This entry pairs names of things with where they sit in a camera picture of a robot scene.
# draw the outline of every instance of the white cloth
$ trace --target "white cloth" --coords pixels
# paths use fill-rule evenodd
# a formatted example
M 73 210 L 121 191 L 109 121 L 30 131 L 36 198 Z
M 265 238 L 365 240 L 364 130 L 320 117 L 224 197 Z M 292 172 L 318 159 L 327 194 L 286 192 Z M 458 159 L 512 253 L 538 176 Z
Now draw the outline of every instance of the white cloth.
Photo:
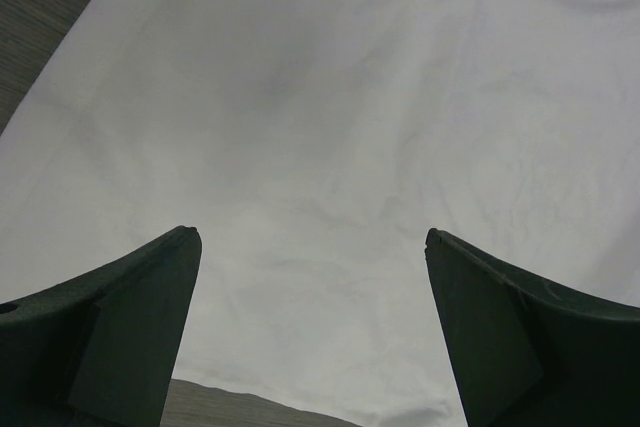
M 174 376 L 465 425 L 430 227 L 638 305 L 640 0 L 93 0 L 0 138 L 0 301 L 178 224 Z

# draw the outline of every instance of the white fabric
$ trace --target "white fabric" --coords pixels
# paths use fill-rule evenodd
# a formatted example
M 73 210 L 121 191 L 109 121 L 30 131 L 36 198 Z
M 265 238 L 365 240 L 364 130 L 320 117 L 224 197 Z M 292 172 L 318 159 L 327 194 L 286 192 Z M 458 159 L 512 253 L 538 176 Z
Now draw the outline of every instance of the white fabric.
M 640 304 L 640 0 L 93 0 L 0 138 L 0 301 L 178 224 L 174 376 L 465 425 L 430 227 Z

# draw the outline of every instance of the dark wooden surface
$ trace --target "dark wooden surface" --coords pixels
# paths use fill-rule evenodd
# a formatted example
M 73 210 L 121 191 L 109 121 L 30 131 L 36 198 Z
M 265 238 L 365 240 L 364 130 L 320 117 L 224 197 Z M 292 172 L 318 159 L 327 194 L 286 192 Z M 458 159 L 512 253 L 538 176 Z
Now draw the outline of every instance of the dark wooden surface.
M 0 134 L 89 0 L 0 0 Z M 252 395 L 173 381 L 164 427 L 349 427 Z

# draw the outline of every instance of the wooden floor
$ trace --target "wooden floor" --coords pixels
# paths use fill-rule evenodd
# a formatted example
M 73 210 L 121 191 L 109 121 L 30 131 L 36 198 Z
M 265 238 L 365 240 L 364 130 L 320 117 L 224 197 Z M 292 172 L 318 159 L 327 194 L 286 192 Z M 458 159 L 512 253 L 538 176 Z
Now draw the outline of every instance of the wooden floor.
M 0 134 L 89 0 L 0 0 Z M 164 427 L 348 427 L 251 395 L 173 381 Z

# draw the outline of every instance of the black plastic object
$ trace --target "black plastic object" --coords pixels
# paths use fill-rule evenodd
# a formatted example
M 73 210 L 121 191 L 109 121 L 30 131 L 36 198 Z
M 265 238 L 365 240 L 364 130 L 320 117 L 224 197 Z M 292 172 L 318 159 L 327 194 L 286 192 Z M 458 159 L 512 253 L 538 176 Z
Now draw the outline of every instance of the black plastic object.
M 0 426 L 157 427 L 200 254 L 178 227 L 0 305 Z
M 469 427 L 640 426 L 640 309 L 436 229 L 426 257 Z

